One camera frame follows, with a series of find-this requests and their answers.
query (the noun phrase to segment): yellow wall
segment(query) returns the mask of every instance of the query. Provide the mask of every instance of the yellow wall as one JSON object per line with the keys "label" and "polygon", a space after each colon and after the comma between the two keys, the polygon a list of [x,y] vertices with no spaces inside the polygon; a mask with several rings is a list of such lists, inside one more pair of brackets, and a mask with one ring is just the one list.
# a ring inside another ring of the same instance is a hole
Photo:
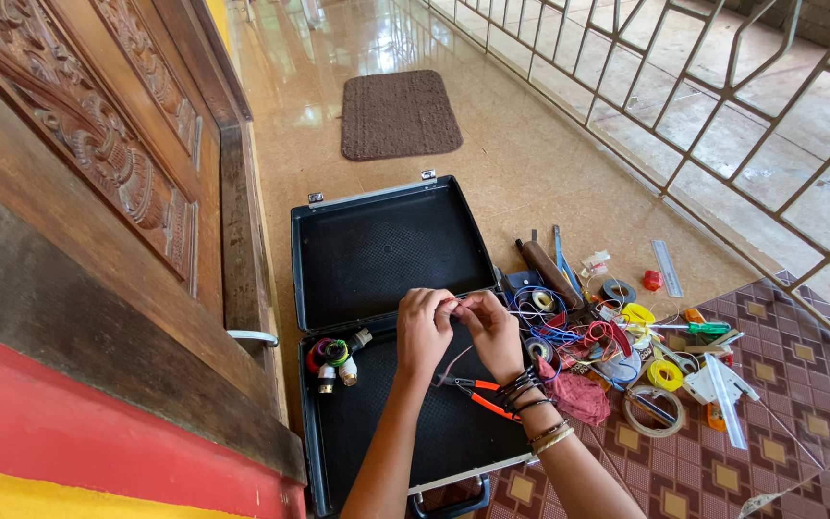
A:
{"label": "yellow wall", "polygon": [[0,517],[28,519],[234,519],[231,513],[115,496],[0,474]]}
{"label": "yellow wall", "polygon": [[220,32],[220,38],[223,39],[223,44],[226,45],[226,52],[230,52],[230,26],[226,22],[226,6],[223,5],[224,0],[205,0],[207,7],[210,8],[210,15],[213,21],[217,24],[217,30]]}

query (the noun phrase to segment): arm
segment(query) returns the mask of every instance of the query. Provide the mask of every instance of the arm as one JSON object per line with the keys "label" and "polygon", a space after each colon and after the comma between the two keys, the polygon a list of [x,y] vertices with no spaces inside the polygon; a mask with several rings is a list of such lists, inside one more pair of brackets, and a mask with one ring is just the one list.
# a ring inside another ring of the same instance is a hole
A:
{"label": "arm", "polygon": [[[517,318],[508,313],[495,295],[488,291],[470,294],[453,313],[469,328],[482,364],[499,385],[512,382],[524,372]],[[543,393],[534,388],[521,395],[516,406],[543,398]],[[520,417],[528,438],[536,438],[562,421],[552,404],[528,407]],[[562,508],[572,507],[572,516],[645,518],[633,497],[617,484],[575,434],[540,453],[539,461]]]}
{"label": "arm", "polygon": [[441,305],[446,290],[409,290],[399,302],[398,367],[383,416],[354,479],[341,517],[403,517],[409,470],[415,448],[415,425],[437,363],[454,332],[450,312],[457,302]]}

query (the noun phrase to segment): wooden door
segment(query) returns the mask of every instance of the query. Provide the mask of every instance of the wooden door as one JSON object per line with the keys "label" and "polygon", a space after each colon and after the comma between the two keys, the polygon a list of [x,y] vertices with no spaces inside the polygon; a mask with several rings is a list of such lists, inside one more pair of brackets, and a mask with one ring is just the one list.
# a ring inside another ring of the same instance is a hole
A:
{"label": "wooden door", "polygon": [[224,328],[268,330],[267,270],[250,113],[206,18],[0,0],[0,342],[305,483],[270,354]]}
{"label": "wooden door", "polygon": [[155,7],[0,0],[0,82],[40,138],[222,321],[220,131]]}

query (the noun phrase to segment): hand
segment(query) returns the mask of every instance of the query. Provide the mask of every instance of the hand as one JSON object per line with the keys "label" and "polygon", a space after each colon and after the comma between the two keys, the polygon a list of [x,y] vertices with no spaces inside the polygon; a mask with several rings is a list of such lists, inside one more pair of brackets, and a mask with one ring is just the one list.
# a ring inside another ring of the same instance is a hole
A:
{"label": "hand", "polygon": [[431,382],[437,364],[454,338],[450,313],[459,301],[441,304],[453,297],[447,290],[413,288],[399,301],[398,376],[423,383],[425,387]]}
{"label": "hand", "polygon": [[524,372],[517,318],[488,290],[473,292],[453,311],[469,328],[478,357],[499,385]]}

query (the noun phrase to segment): red cloth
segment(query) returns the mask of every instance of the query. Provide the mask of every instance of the red cloth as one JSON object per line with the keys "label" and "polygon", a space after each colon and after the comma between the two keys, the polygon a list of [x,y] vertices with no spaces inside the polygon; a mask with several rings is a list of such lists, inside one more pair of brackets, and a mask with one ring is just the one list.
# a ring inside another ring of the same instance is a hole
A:
{"label": "red cloth", "polygon": [[[541,379],[552,377],[556,370],[537,358],[537,372]],[[610,415],[610,402],[600,385],[590,379],[560,372],[556,379],[543,383],[546,395],[555,402],[556,409],[591,425],[600,425]]]}

